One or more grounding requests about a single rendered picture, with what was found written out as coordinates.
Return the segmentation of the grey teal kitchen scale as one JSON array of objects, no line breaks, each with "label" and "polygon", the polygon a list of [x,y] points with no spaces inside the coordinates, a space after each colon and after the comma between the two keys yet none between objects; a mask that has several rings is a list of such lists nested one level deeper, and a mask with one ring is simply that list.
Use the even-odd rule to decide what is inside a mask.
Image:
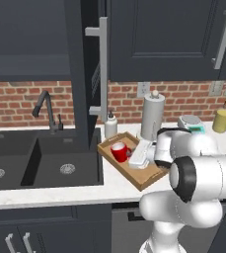
[{"label": "grey teal kitchen scale", "polygon": [[186,128],[192,133],[205,133],[205,126],[195,115],[182,115],[178,118],[178,127]]}]

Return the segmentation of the red mug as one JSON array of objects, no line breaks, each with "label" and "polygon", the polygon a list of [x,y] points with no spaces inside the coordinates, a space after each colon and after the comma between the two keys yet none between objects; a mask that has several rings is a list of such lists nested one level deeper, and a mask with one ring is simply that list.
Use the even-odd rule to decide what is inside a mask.
[{"label": "red mug", "polygon": [[117,162],[124,162],[131,153],[131,149],[124,142],[119,141],[111,146],[111,153]]}]

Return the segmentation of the black tap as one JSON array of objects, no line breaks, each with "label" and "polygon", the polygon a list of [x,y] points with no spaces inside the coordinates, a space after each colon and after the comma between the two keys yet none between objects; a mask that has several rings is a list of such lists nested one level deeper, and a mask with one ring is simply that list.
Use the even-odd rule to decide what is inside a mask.
[{"label": "black tap", "polygon": [[39,116],[39,111],[42,107],[43,102],[46,102],[50,132],[52,134],[55,134],[57,131],[63,130],[63,123],[61,121],[61,116],[57,115],[58,116],[58,124],[54,120],[50,94],[46,90],[42,91],[41,94],[38,96],[38,101],[32,111],[32,115],[35,118],[37,118]]}]

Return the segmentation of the black double sink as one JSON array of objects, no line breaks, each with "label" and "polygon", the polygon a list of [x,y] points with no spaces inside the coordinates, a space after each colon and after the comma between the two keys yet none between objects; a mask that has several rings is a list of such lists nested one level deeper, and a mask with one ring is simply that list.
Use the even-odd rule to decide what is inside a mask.
[{"label": "black double sink", "polygon": [[102,185],[100,141],[98,129],[89,149],[74,129],[0,131],[0,190]]}]

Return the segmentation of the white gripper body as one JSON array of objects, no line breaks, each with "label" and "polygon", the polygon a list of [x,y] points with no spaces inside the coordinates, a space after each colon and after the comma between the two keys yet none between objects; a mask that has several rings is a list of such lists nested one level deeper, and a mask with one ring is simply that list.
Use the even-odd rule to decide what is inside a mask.
[{"label": "white gripper body", "polygon": [[128,160],[128,166],[131,169],[145,169],[150,161],[154,161],[154,153],[154,142],[142,139],[132,152]]}]

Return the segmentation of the paper towel roll holder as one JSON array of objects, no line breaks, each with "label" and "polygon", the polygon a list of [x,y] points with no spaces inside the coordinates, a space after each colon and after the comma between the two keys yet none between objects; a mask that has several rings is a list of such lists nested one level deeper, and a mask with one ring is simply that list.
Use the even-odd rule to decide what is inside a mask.
[{"label": "paper towel roll holder", "polygon": [[165,96],[153,90],[144,96],[141,137],[150,141],[157,139],[164,115]]}]

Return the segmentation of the dark wall cabinet door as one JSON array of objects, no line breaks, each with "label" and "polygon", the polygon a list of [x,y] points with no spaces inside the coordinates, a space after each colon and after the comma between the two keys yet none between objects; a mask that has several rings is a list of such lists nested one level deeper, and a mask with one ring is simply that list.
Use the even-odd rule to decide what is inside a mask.
[{"label": "dark wall cabinet door", "polygon": [[215,80],[226,0],[112,0],[110,79]]}]

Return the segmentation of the dark open wall cabinet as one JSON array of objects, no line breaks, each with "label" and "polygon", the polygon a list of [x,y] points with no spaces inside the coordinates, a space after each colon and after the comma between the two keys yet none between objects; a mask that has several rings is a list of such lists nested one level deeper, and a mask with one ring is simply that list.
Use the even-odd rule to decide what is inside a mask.
[{"label": "dark open wall cabinet", "polygon": [[0,0],[0,81],[70,78],[63,0]]}]

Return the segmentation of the grey dishwasher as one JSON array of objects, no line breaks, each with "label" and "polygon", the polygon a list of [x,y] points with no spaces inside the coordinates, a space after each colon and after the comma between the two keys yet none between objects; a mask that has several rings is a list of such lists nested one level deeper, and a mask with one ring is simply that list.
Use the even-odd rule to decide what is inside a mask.
[{"label": "grey dishwasher", "polygon": [[112,253],[138,253],[152,231],[153,222],[128,220],[129,211],[141,215],[138,202],[116,203],[112,208]]}]

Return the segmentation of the white soap dispenser bottle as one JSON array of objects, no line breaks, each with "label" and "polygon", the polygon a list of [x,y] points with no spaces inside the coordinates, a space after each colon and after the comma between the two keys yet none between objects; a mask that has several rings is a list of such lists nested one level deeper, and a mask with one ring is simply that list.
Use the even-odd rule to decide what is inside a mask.
[{"label": "white soap dispenser bottle", "polygon": [[108,120],[105,122],[105,138],[110,138],[117,134],[117,119],[113,114],[113,111],[110,111],[108,114]]}]

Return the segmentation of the wooden tray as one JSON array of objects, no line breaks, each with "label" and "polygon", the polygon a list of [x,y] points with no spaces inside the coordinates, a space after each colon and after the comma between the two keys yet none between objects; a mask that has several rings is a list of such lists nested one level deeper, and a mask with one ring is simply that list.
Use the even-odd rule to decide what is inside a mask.
[{"label": "wooden tray", "polygon": [[139,191],[143,191],[169,172],[168,169],[158,167],[156,164],[149,164],[145,169],[131,169],[127,161],[119,163],[111,152],[111,146],[119,141],[124,142],[129,148],[135,148],[139,142],[136,137],[126,131],[100,143],[98,151]]}]

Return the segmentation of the dark open cabinet door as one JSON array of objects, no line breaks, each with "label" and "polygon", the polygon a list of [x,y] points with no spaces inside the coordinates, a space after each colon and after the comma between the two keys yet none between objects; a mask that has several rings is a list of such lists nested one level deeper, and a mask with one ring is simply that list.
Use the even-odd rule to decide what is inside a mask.
[{"label": "dark open cabinet door", "polygon": [[90,148],[97,121],[89,109],[100,103],[100,92],[92,95],[92,77],[100,61],[99,38],[86,37],[85,29],[99,26],[100,7],[100,0],[64,0],[75,127],[84,149]]}]

